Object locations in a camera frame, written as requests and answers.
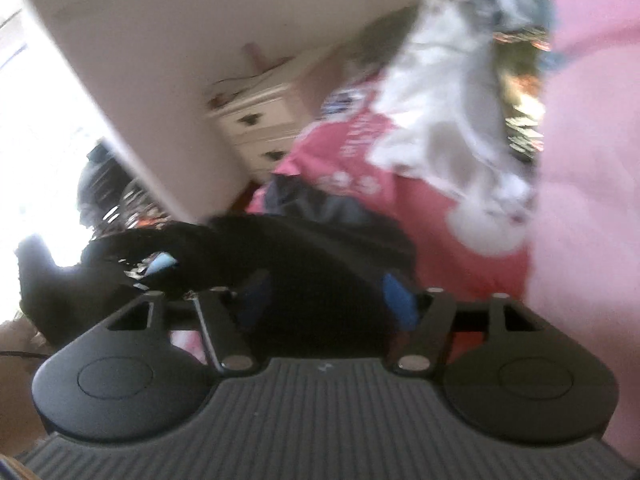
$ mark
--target patterned fabric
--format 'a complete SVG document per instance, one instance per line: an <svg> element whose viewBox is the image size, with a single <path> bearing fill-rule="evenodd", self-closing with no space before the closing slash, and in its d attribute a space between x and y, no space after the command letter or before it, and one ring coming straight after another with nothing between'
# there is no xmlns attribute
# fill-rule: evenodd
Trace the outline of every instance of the patterned fabric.
<svg viewBox="0 0 640 480"><path fill-rule="evenodd" d="M340 88L324 100L321 116L325 120L346 121L362 109L366 97L366 86Z"/></svg>
<svg viewBox="0 0 640 480"><path fill-rule="evenodd" d="M450 232L447 215L456 202L417 179L403 178L366 162L372 143L394 126L375 114L370 103L377 79L355 85L359 104L318 121L302 132L276 173L299 175L325 192L353 196L364 207L396 219L417 248L416 275L423 286L442 286L460 300L492 292L520 297L527 270L527 249L487 258L467 249ZM264 189L248 212L262 212Z"/></svg>

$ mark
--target pink sleeve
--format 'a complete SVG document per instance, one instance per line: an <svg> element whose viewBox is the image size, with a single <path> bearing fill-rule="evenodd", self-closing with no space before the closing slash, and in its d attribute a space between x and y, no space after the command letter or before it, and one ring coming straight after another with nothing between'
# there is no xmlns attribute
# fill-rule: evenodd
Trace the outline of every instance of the pink sleeve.
<svg viewBox="0 0 640 480"><path fill-rule="evenodd" d="M568 54L640 40L640 0L555 0L554 47Z"/></svg>
<svg viewBox="0 0 640 480"><path fill-rule="evenodd" d="M640 464L640 0L557 0L528 303L620 384L606 440Z"/></svg>

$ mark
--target pink fabric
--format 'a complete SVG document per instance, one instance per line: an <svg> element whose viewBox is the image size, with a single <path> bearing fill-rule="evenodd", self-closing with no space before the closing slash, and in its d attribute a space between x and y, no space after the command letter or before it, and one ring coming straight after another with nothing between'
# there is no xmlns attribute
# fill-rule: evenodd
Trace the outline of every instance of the pink fabric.
<svg viewBox="0 0 640 480"><path fill-rule="evenodd" d="M528 303L620 384L606 440L640 464L640 0L557 0Z"/></svg>
<svg viewBox="0 0 640 480"><path fill-rule="evenodd" d="M276 173L298 174L327 192L356 197L370 210L395 218L417 248L417 279L423 286L442 286L460 300L485 298L492 292L521 297L527 272L527 250L486 258L462 246L449 232L445 216L453 200L416 179L403 178L368 164L364 157L390 121L368 104L350 120L322 121L296 141ZM248 208L262 210L258 190Z"/></svg>
<svg viewBox="0 0 640 480"><path fill-rule="evenodd" d="M169 338L172 345L186 350L202 364L207 364L200 332L197 330L172 330Z"/></svg>
<svg viewBox="0 0 640 480"><path fill-rule="evenodd" d="M580 55L640 41L640 0L556 0L554 48Z"/></svg>

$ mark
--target ribbed rubber surface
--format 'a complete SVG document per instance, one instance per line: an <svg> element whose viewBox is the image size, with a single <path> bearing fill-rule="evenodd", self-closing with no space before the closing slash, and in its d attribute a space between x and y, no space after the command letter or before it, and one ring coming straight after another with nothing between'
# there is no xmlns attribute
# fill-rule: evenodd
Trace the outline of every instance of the ribbed rubber surface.
<svg viewBox="0 0 640 480"><path fill-rule="evenodd" d="M449 413L426 381L377 360L273 360L227 380L178 430L131 446L55 436L25 458L42 480L628 480L597 440L496 442Z"/></svg>

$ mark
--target metal screw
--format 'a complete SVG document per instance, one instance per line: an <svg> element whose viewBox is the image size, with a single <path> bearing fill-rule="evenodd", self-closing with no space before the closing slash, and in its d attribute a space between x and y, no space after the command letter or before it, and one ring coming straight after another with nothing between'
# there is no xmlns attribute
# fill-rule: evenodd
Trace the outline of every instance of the metal screw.
<svg viewBox="0 0 640 480"><path fill-rule="evenodd" d="M398 368L407 372L423 372L431 366L431 361L424 355L405 355L398 361Z"/></svg>
<svg viewBox="0 0 640 480"><path fill-rule="evenodd" d="M254 366L254 360L246 355L229 355L222 360L222 366L233 372L245 372Z"/></svg>

